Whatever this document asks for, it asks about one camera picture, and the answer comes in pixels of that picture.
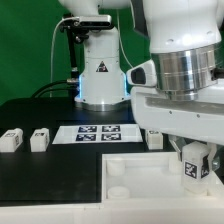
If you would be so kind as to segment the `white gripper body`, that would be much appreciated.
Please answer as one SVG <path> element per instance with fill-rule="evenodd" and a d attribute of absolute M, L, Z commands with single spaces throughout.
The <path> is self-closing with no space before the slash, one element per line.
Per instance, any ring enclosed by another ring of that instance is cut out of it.
<path fill-rule="evenodd" d="M 131 105 L 142 129 L 224 145 L 222 104 L 175 102 L 153 94 L 152 88 L 133 87 Z"/>

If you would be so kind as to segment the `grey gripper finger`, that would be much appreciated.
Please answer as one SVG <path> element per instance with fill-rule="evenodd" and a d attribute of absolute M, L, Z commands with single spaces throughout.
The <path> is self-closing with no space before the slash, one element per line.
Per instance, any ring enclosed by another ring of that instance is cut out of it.
<path fill-rule="evenodd" d="M 186 141 L 183 137 L 180 136 L 174 136 L 174 135 L 169 135 L 168 136 L 169 142 L 172 145 L 172 147 L 175 149 L 177 152 L 178 160 L 182 160 L 182 149 L 186 145 Z"/>
<path fill-rule="evenodd" d="M 214 143 L 208 143 L 207 146 L 209 148 L 209 154 L 207 158 L 209 169 L 211 171 L 216 171 L 220 168 L 220 157 L 217 156 L 218 147 Z"/>

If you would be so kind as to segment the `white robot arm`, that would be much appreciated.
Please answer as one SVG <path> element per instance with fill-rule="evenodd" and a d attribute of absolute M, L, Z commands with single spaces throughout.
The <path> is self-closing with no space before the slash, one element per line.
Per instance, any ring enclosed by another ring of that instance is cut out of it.
<path fill-rule="evenodd" d="M 203 141 L 207 147 L 223 138 L 221 87 L 215 72 L 220 55 L 224 0 L 59 0 L 84 41 L 85 68 L 79 101 L 88 106 L 119 104 L 130 83 L 132 111 L 144 129 Z M 150 39 L 151 59 L 124 74 L 119 66 L 118 30 L 100 9 L 130 7 L 134 26 Z"/>

